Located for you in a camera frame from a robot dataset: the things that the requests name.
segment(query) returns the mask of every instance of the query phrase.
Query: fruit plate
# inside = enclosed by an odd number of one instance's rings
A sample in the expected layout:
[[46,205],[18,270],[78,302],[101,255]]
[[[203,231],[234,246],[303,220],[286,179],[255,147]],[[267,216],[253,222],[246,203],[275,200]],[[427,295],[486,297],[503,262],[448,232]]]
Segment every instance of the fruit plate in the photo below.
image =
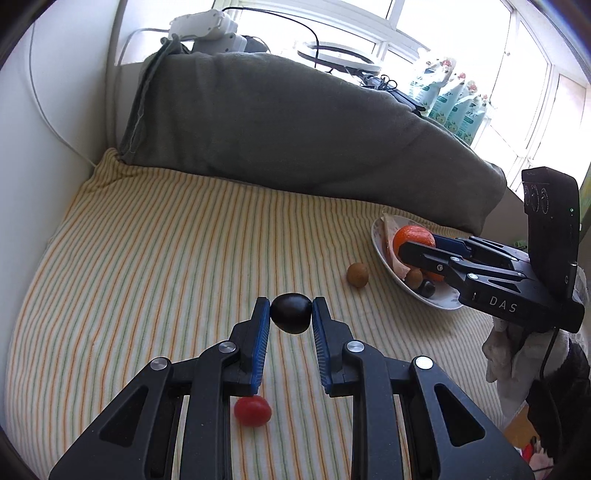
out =
[[[405,225],[419,225],[419,223],[405,217],[398,215],[393,215],[393,217],[400,227]],[[421,297],[418,293],[408,288],[406,283],[396,276],[390,265],[388,265],[388,257],[386,254],[386,234],[384,233],[384,222],[381,218],[378,218],[371,227],[371,239],[374,243],[374,248],[378,253],[379,259],[384,264],[384,267],[386,267],[386,270],[388,270],[388,273],[390,273],[390,276],[394,279],[396,284],[398,284],[398,286],[400,286],[400,288],[409,295],[412,295],[417,300],[440,310],[457,310],[462,306],[458,300],[460,293],[445,282],[434,281],[433,284],[435,285],[435,293],[431,298],[426,299],[425,297]]]

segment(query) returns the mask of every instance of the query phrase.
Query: plate rim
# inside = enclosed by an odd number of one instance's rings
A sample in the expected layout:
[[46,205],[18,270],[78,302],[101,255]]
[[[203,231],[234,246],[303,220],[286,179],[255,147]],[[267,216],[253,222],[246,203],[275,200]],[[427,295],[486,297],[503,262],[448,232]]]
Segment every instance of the plate rim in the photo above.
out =
[[[421,225],[420,223],[412,220],[411,218],[403,217],[401,215],[392,215],[392,216],[394,218],[402,218],[402,219],[406,220],[407,222],[412,222],[412,223],[414,223],[416,225]],[[425,297],[419,295],[418,293],[416,293],[415,291],[413,291],[412,289],[410,289],[409,286],[407,286],[406,283],[404,283],[400,278],[398,278],[398,276],[396,275],[396,273],[393,272],[392,267],[390,267],[390,265],[388,265],[388,262],[386,261],[386,259],[380,253],[380,250],[379,250],[379,248],[378,248],[378,246],[376,244],[376,238],[374,237],[374,229],[376,228],[376,224],[378,222],[382,222],[383,223],[384,221],[382,220],[381,217],[377,217],[374,220],[374,222],[372,223],[371,230],[370,230],[372,245],[374,246],[374,250],[375,250],[376,254],[378,255],[378,258],[381,260],[381,262],[383,263],[384,267],[386,268],[386,270],[388,271],[388,273],[390,274],[390,276],[394,278],[394,281],[399,286],[401,286],[404,291],[406,291],[407,293],[411,294],[417,300],[422,301],[424,304],[429,305],[430,307],[433,307],[433,308],[438,309],[438,310],[447,310],[447,311],[461,309],[463,307],[463,305],[460,303],[459,300],[457,301],[457,306],[454,306],[454,307],[443,307],[443,306],[441,306],[441,305],[439,305],[437,303],[433,303],[431,300],[426,299]]]

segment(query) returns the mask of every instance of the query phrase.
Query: silver rivet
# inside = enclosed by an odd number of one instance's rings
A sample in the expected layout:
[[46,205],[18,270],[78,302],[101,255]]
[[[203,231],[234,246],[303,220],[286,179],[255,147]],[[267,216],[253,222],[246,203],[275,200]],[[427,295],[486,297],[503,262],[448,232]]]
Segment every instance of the silver rivet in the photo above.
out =
[[150,362],[150,368],[152,370],[164,370],[167,365],[168,361],[163,356],[159,356]]
[[236,350],[236,344],[234,342],[222,342],[217,349],[220,350],[221,353],[232,353]]
[[351,340],[349,343],[347,343],[347,350],[349,352],[354,352],[354,353],[363,352],[364,348],[365,348],[365,345],[362,344],[361,342],[358,342],[357,340]]
[[421,370],[429,370],[433,366],[433,360],[427,356],[418,356],[414,363]]

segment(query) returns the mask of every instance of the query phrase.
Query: red cherry tomato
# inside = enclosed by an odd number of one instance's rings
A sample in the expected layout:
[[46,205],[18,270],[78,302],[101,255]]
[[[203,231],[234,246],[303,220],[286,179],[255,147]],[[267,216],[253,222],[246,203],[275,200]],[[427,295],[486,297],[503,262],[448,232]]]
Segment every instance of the red cherry tomato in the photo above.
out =
[[261,427],[271,418],[271,407],[258,395],[241,397],[234,405],[234,416],[245,427]]

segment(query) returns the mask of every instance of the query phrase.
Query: striped towel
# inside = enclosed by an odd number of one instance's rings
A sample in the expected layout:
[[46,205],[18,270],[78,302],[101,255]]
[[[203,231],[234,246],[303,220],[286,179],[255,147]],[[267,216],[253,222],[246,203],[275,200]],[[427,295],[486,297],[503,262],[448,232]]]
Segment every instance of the striped towel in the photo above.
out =
[[[387,356],[431,356],[499,423],[480,351],[491,319],[433,309],[395,285],[370,237],[382,208],[126,166],[108,150],[51,239],[17,321],[6,398],[15,447],[47,477],[151,358],[198,356],[250,318],[258,296],[289,291],[325,296],[334,318]],[[356,261],[371,275],[360,290],[345,280]],[[271,328],[260,393],[273,417],[260,429],[232,423],[236,479],[349,477],[352,406],[324,395],[311,329]]]

